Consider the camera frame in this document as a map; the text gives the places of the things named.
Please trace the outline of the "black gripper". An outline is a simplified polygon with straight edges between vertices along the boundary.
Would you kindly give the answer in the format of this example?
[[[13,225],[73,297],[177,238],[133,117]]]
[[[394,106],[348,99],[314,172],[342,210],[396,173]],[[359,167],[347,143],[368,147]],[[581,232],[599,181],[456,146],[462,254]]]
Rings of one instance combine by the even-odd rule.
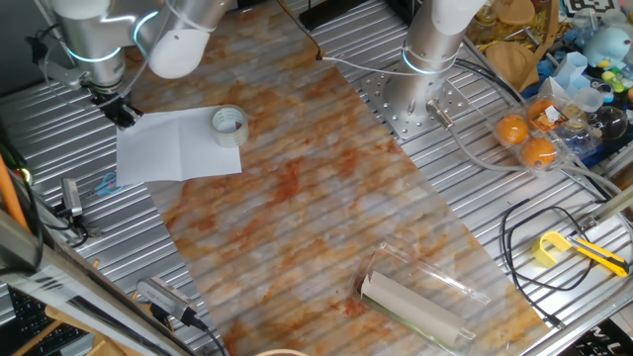
[[[90,101],[120,129],[132,127],[143,116],[142,111],[129,105],[129,95],[121,96],[119,93],[93,91]]]

